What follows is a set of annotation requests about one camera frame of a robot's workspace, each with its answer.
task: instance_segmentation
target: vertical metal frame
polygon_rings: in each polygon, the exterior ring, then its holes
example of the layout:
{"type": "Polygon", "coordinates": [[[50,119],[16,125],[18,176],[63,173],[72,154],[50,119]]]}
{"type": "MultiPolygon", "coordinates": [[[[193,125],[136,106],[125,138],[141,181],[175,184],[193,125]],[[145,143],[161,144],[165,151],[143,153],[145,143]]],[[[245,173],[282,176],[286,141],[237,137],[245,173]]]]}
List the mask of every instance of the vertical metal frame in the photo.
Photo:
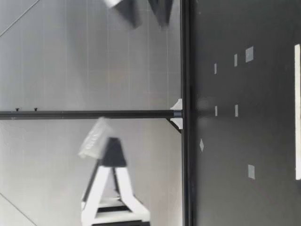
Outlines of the vertical metal frame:
{"type": "Polygon", "coordinates": [[[181,65],[183,98],[182,186],[183,226],[194,226],[196,214],[196,78],[194,73],[193,0],[181,0],[181,65]]]}

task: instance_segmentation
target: diagonal cable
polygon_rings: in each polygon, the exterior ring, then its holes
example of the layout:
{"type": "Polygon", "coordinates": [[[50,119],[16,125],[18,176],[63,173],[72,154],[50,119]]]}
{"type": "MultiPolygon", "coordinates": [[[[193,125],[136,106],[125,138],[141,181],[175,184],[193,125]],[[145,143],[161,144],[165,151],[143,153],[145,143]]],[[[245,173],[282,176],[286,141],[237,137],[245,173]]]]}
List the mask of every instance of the diagonal cable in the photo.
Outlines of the diagonal cable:
{"type": "Polygon", "coordinates": [[[27,220],[29,220],[33,225],[37,226],[28,216],[26,216],[17,206],[15,206],[7,197],[5,197],[2,193],[0,196],[4,198],[9,204],[11,204],[19,213],[21,213],[27,220]]]}
{"type": "Polygon", "coordinates": [[[8,26],[3,32],[0,34],[0,38],[12,27],[17,23],[26,13],[28,13],[29,10],[31,10],[39,1],[41,0],[36,0],[27,10],[25,10],[14,22],[11,23],[10,26],[8,26]]]}

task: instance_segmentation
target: black metal pole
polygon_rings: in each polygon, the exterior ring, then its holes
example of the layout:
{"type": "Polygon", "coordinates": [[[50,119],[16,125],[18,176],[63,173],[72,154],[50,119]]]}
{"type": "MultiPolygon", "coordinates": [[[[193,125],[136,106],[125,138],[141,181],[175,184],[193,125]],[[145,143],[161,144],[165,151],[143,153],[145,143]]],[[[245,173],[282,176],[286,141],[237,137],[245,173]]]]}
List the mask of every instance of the black metal pole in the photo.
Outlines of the black metal pole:
{"type": "Polygon", "coordinates": [[[180,118],[182,111],[15,111],[0,112],[0,120],[50,120],[50,119],[170,119],[180,118]]]}
{"type": "Polygon", "coordinates": [[[183,179],[183,225],[195,226],[195,151],[196,151],[196,81],[192,45],[192,4],[194,0],[181,1],[182,44],[182,179],[183,179]]]}

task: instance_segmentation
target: black wall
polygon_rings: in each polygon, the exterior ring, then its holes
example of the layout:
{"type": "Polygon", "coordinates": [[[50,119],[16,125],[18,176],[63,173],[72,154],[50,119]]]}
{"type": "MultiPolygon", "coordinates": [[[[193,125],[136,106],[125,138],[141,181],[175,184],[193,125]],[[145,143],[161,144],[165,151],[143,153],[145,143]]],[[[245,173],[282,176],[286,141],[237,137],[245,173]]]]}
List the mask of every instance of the black wall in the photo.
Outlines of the black wall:
{"type": "Polygon", "coordinates": [[[202,112],[198,142],[205,145],[197,151],[197,225],[300,226],[294,45],[301,43],[301,1],[194,0],[193,5],[202,112]],[[251,46],[254,60],[246,63],[251,46]],[[249,164],[255,180],[248,177],[249,164]]]}

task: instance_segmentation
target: light gray surface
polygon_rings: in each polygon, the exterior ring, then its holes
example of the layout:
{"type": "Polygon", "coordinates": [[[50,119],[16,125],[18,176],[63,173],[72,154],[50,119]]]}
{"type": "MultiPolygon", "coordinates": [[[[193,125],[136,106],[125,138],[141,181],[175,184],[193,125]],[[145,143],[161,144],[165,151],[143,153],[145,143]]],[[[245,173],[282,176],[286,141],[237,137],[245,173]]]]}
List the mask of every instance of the light gray surface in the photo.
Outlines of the light gray surface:
{"type": "MultiPolygon", "coordinates": [[[[94,123],[1,123],[0,190],[38,226],[80,225],[80,200],[95,161],[77,153],[94,123]]],[[[182,225],[180,134],[163,119],[112,120],[111,125],[122,139],[135,194],[150,209],[152,225],[182,225]]]]}
{"type": "MultiPolygon", "coordinates": [[[[0,0],[4,30],[34,0],[0,0]]],[[[167,109],[180,98],[180,17],[167,31],[141,0],[127,31],[101,0],[42,0],[0,39],[0,110],[167,109]]],[[[38,226],[80,225],[91,121],[1,121],[0,192],[38,226]]],[[[182,225],[181,136],[166,120],[114,120],[152,225],[182,225]]],[[[0,223],[24,226],[0,200],[0,223]]]]}
{"type": "MultiPolygon", "coordinates": [[[[1,0],[0,31],[33,0],[1,0]]],[[[0,39],[0,110],[166,109],[181,94],[180,16],[140,0],[128,30],[102,0],[42,0],[0,39]]]]}

